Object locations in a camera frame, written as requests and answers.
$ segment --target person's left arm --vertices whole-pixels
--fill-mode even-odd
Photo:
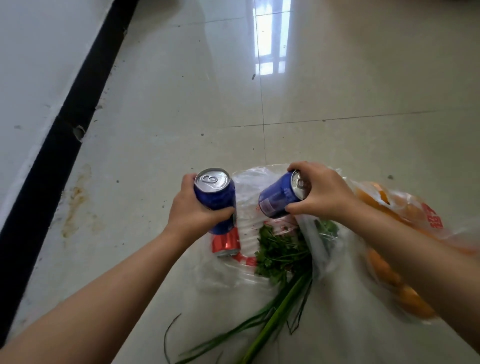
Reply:
[[[39,318],[0,351],[1,363],[110,363],[174,263],[234,212],[211,211],[183,177],[163,232]]]

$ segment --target can lid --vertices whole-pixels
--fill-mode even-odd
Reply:
[[[230,176],[221,168],[208,168],[195,177],[195,186],[202,192],[213,193],[223,190],[230,183]]]
[[[300,200],[304,200],[307,197],[307,190],[303,179],[300,178],[300,171],[294,170],[292,173],[291,185],[293,193]]]

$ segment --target red can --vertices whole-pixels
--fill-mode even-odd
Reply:
[[[240,251],[239,230],[234,227],[223,235],[214,235],[212,240],[212,252],[216,256],[231,256]]]

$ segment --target can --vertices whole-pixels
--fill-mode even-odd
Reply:
[[[218,257],[238,254],[240,252],[240,238],[237,227],[234,227],[226,234],[214,235],[212,252]]]
[[[198,201],[211,210],[237,206],[235,183],[227,171],[221,168],[208,168],[197,174],[193,190]],[[235,217],[234,213],[227,220],[216,224],[210,232],[214,235],[226,234],[235,226]]]
[[[258,206],[269,218],[281,218],[288,215],[285,206],[304,200],[307,194],[300,171],[294,170],[285,173],[278,181],[265,188],[258,197]]]

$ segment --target black baseboard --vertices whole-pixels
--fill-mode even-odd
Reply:
[[[114,0],[0,232],[0,346],[7,338],[138,0]]]

